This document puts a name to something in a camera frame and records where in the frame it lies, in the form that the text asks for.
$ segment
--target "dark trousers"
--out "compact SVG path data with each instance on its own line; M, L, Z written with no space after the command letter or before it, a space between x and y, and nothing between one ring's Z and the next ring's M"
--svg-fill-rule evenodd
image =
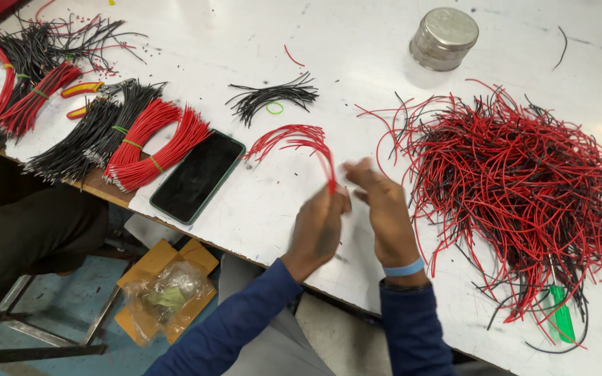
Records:
M22 274L79 268L108 229L107 202L20 173L0 156L0 290Z

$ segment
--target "blue floor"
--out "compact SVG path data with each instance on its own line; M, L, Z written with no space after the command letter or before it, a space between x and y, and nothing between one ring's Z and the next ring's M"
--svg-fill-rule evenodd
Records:
M80 341L113 290L125 266L125 261L90 256L83 267L71 276L37 276L13 312L33 313L28 319L30 324ZM104 355L4 363L0 364L0 376L141 375L159 355L167 351L169 343L162 336L157 337L145 348L136 346L113 320L115 313L119 312L123 305L124 299L120 298L102 326L105 329L103 338L95 341L95 344L103 341L108 345ZM192 325L203 321L216 307L217 296ZM41 346L48 345L0 324L0 348Z

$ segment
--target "clear plastic bag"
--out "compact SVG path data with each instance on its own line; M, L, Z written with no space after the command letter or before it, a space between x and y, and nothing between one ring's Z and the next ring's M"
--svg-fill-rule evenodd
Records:
M144 345L160 330L171 338L186 329L194 319L190 305L207 298L214 287L201 267L177 256L156 276L127 283L122 289L134 340Z

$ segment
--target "metal tin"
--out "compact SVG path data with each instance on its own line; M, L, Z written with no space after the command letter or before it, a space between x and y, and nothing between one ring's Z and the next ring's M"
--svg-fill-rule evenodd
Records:
M424 68L445 72L462 63L478 40L478 24L454 8L427 13L410 41L410 54Z

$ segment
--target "white table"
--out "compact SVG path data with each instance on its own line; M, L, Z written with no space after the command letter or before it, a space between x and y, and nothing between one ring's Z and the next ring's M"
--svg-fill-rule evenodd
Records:
M29 3L23 18L33 17L44 3L46 0ZM461 9L480 26L477 44L463 64L448 73L419 67L407 51L422 16L440 6ZM419 100L450 91L462 98L487 92L474 82L464 81L466 78L503 84L521 103L525 103L526 93L534 103L556 109L558 118L584 124L585 132L602 142L602 1L116 0L115 6L109 6L106 0L57 0L46 8L43 19L66 17L67 8L86 19L96 13L125 19L128 23L123 31L148 35L125 39L147 50L135 50L146 64L122 50L105 53L117 62L122 75L110 77L107 83L129 77L142 82L168 80L171 83L164 90L164 98L193 105L213 127L248 147L273 128L303 123L322 126L337 165L372 156L386 128L374 118L357 118L359 111L353 104L368 109L397 107L395 90L403 98ZM564 47L557 25L564 29L569 43L563 62L553 72ZM6 31L20 28L13 19L1 27ZM305 68L289 59L284 44ZM247 129L231 115L230 105L224 105L240 93L228 84L282 84L306 69L316 78L313 83L320 94L310 113L284 103L282 114L260 111L252 128ZM75 122L63 116L83 100L74 99L52 98L36 130L17 147L10 144L7 154L25 161L70 132ZM172 131L163 131L145 150L158 149ZM314 157L308 158L309 154L302 149L275 150L260 164L241 163L194 227L169 223L270 265L288 246L298 208L325 182L322 168ZM396 179L406 167L404 163L385 166ZM162 218L147 204L147 197L162 180L159 177L139 190L130 208ZM340 177L339 183L346 182ZM383 273L372 254L367 207L356 200L353 205L354 213L343 221L340 258L306 282L378 313L377 284ZM428 254L437 244L437 229L425 222L419 226L421 245ZM481 260L493 258L486 244L478 244L477 250ZM507 312L502 311L492 329L486 330L496 304L471 285L471 281L480 280L458 251L439 254L433 283L444 338L450 346L522 376L602 375L602 284L585 289L591 324L584 344L589 350L548 355L530 349L524 341L550 350L563 346L554 348L530 316L523 322L503 324ZM574 322L579 336L577 312Z

